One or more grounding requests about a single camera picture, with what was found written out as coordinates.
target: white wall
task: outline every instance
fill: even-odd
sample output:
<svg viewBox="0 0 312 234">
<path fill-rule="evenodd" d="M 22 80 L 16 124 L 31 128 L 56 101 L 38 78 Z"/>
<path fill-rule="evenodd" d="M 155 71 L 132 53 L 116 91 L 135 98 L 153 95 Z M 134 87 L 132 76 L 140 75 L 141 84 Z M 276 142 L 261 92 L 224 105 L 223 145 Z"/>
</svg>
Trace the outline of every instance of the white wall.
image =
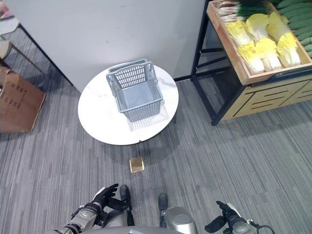
<svg viewBox="0 0 312 234">
<path fill-rule="evenodd" d="M 191 73 L 204 0 L 4 0 L 82 91 L 100 71 L 151 60 L 174 78 Z"/>
</svg>

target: marble tabletop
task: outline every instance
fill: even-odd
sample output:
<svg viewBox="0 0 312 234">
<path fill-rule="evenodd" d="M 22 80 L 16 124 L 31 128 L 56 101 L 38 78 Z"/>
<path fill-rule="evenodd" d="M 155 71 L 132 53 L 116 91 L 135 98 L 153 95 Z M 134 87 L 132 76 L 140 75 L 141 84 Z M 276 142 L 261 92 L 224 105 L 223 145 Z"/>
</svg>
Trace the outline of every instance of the marble tabletop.
<svg viewBox="0 0 312 234">
<path fill-rule="evenodd" d="M 154 69 L 163 95 L 159 114 L 130 122 L 117 109 L 115 97 L 106 80 L 106 69 L 96 75 L 81 93 L 78 116 L 85 131 L 108 144 L 130 145 L 148 140 L 163 130 L 176 113 L 178 90 L 166 71 L 155 65 Z"/>
</svg>

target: floor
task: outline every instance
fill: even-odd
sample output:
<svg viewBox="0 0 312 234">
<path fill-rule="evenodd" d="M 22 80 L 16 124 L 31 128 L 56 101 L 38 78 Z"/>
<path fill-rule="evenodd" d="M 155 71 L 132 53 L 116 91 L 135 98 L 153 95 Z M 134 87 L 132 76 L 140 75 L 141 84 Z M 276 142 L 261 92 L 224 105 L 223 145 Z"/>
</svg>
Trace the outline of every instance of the floor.
<svg viewBox="0 0 312 234">
<path fill-rule="evenodd" d="M 39 80 L 47 98 L 33 132 L 0 135 L 0 233 L 60 227 L 99 188 L 113 183 L 130 187 L 140 226 L 158 225 L 157 197 L 166 192 L 170 205 L 192 214 L 200 234 L 220 215 L 216 200 L 234 204 L 244 218 L 268 224 L 277 234 L 312 233 L 312 101 L 213 127 L 192 82 L 180 81 L 176 123 L 140 144 L 108 145 L 80 125 L 80 93 L 36 48 L 29 50 L 41 57 L 47 74 L 28 79 Z M 217 89 L 207 87 L 218 103 Z M 137 156 L 144 158 L 145 170 L 132 174 L 129 159 Z"/>
</svg>

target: gray shopping basket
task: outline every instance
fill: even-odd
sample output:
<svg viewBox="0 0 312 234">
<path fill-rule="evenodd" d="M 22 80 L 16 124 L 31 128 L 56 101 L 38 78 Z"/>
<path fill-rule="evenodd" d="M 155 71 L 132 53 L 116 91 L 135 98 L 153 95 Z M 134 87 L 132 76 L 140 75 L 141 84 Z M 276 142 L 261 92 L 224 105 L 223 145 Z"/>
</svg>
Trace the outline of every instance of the gray shopping basket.
<svg viewBox="0 0 312 234">
<path fill-rule="evenodd" d="M 111 68 L 106 78 L 119 112 L 131 122 L 159 113 L 162 95 L 151 62 L 141 59 Z"/>
</svg>

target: small cardboard box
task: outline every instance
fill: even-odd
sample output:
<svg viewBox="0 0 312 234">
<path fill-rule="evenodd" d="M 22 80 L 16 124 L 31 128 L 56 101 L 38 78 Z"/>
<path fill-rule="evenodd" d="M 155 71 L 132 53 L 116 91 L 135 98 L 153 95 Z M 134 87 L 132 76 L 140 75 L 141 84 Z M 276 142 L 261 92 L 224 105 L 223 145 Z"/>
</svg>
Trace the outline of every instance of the small cardboard box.
<svg viewBox="0 0 312 234">
<path fill-rule="evenodd" d="M 6 67 L 0 67 L 0 87 L 0 133 L 32 131 L 45 94 Z"/>
</svg>

